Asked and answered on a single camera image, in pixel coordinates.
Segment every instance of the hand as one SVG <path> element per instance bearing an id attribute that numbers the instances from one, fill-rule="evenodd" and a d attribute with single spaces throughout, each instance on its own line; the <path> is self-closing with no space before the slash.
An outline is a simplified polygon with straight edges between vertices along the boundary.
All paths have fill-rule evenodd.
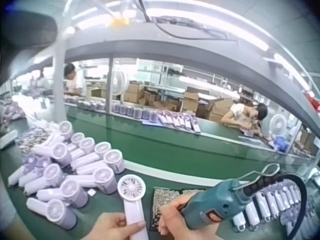
<path id="1" fill-rule="evenodd" d="M 239 127 L 241 128 L 241 129 L 244 129 L 244 130 L 249 130 L 249 129 L 251 129 L 251 124 L 250 123 L 248 123 L 248 122 L 239 122 L 238 123 L 238 125 L 239 125 Z"/>
<path id="2" fill-rule="evenodd" d="M 126 240 L 145 226 L 145 222 L 127 225 L 124 213 L 102 213 L 82 240 Z"/>
<path id="3" fill-rule="evenodd" d="M 161 208 L 161 218 L 159 221 L 159 229 L 161 235 L 172 234 L 175 240 L 214 240 L 219 224 L 212 224 L 198 230 L 190 230 L 180 212 L 179 207 L 186 204 L 194 195 L 180 195 L 169 205 Z"/>

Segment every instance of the metal pole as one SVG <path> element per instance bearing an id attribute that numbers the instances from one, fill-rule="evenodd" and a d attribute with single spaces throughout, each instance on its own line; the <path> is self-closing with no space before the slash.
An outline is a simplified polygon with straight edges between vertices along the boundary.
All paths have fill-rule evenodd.
<path id="1" fill-rule="evenodd" d="M 112 100 L 113 100 L 113 66 L 114 66 L 114 57 L 109 58 L 109 71 L 106 77 L 106 90 L 105 90 L 105 113 L 112 113 Z"/>
<path id="2" fill-rule="evenodd" d="M 59 33 L 56 43 L 53 46 L 53 95 L 54 105 L 52 119 L 60 123 L 67 119 L 64 103 L 64 63 L 66 56 L 66 39 L 64 33 L 71 25 L 72 17 L 76 12 L 79 0 L 67 0 L 62 12 L 62 23 L 59 26 Z"/>
<path id="3" fill-rule="evenodd" d="M 297 139 L 298 133 L 300 131 L 301 125 L 302 125 L 302 122 L 298 121 L 298 123 L 296 125 L 297 128 L 295 129 L 295 131 L 294 131 L 294 133 L 293 133 L 293 135 L 292 135 L 292 137 L 290 139 L 289 146 L 287 147 L 287 149 L 285 151 L 286 154 L 288 154 L 290 152 L 291 148 L 293 147 L 293 145 L 294 145 L 294 143 L 295 143 L 295 141 Z"/>

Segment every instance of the electric screwdriver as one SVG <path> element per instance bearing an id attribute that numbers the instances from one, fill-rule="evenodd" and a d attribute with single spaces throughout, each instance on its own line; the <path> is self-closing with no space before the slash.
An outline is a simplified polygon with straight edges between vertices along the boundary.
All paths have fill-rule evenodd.
<path id="1" fill-rule="evenodd" d="M 239 179 L 228 179 L 206 191 L 196 193 L 185 205 L 179 208 L 188 228 L 196 230 L 212 223 L 231 219 L 245 210 L 246 205 L 252 201 L 257 192 L 284 179 L 290 179 L 297 184 L 301 193 L 300 213 L 293 230 L 288 236 L 289 240 L 293 239 L 306 211 L 307 189 L 303 180 L 298 175 L 294 173 L 282 174 L 279 171 L 280 166 L 276 165 L 278 169 L 272 174 L 265 174 L 263 173 L 264 171 L 249 173 L 260 174 L 252 182 L 241 184 Z"/>

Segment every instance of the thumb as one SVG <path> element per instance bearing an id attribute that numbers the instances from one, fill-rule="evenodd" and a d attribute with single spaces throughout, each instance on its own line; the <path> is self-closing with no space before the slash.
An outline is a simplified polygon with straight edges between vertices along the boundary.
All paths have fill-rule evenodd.
<path id="1" fill-rule="evenodd" d="M 145 226 L 146 226 L 146 223 L 144 221 L 139 221 L 139 222 L 135 222 L 127 226 L 121 227 L 119 228 L 121 232 L 121 237 L 124 239 L 127 237 L 130 237 L 131 235 L 140 232 L 142 229 L 144 229 Z"/>
<path id="2" fill-rule="evenodd" d="M 170 205 L 165 205 L 160 211 L 164 223 L 173 237 L 176 238 L 177 236 L 184 234 L 189 230 L 184 218 L 181 216 L 177 208 Z"/>

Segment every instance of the person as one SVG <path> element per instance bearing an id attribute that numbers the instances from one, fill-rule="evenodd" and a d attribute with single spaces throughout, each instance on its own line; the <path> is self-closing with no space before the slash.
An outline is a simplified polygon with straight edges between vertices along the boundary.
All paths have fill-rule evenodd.
<path id="1" fill-rule="evenodd" d="M 180 195 L 161 208 L 159 232 L 162 236 L 171 234 L 175 240 L 215 240 L 219 224 L 215 223 L 199 230 L 190 230 L 178 208 L 185 205 L 194 195 Z M 82 240 L 125 240 L 145 228 L 145 222 L 126 225 L 124 213 L 103 213 L 92 231 Z"/>
<path id="2" fill-rule="evenodd" d="M 72 96 L 86 96 L 86 82 L 84 76 L 76 71 L 75 65 L 68 63 L 64 66 L 66 86 L 64 94 Z"/>
<path id="3" fill-rule="evenodd" d="M 253 130 L 253 133 L 261 136 L 258 121 L 262 121 L 268 115 L 268 107 L 259 103 L 256 106 L 245 106 L 242 103 L 234 104 L 221 119 L 225 125 L 239 127 L 242 131 Z"/>

